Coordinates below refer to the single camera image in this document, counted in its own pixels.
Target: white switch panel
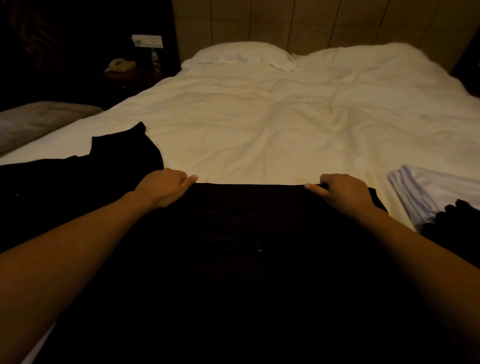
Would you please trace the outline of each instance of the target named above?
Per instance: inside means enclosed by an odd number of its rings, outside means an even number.
[[[162,36],[132,35],[133,44],[136,47],[163,48]]]

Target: folded black clothing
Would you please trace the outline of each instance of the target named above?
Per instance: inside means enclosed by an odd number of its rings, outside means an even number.
[[[1,251],[162,169],[144,131],[94,138],[88,156],[1,166]],[[322,198],[303,186],[209,183],[132,227],[35,363],[185,358],[462,360],[375,239]]]
[[[424,224],[421,234],[480,268],[478,224],[480,211],[457,200],[455,206],[447,205],[445,212],[439,212],[434,223]]]

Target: wooden nightstand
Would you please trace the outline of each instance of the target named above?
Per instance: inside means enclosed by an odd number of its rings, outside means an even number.
[[[128,72],[105,72],[98,75],[98,89],[95,90],[96,106],[107,110],[123,100],[151,88],[164,78],[174,76],[167,72],[134,69]]]

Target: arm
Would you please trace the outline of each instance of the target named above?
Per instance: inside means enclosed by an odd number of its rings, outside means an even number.
[[[178,200],[196,180],[154,171],[120,200],[0,254],[0,363],[19,363],[132,225]]]
[[[323,174],[305,188],[370,231],[412,279],[444,324],[480,358],[480,269],[410,230],[373,205],[367,185],[346,174]]]

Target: white bed sheet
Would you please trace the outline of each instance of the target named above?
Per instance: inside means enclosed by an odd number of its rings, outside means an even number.
[[[0,164],[84,155],[92,136],[143,121],[165,166],[199,182],[303,184],[348,173],[411,228],[389,171],[412,164],[480,178],[480,100],[420,51],[394,44],[328,49],[320,58],[300,58],[293,72],[258,64],[184,70]]]

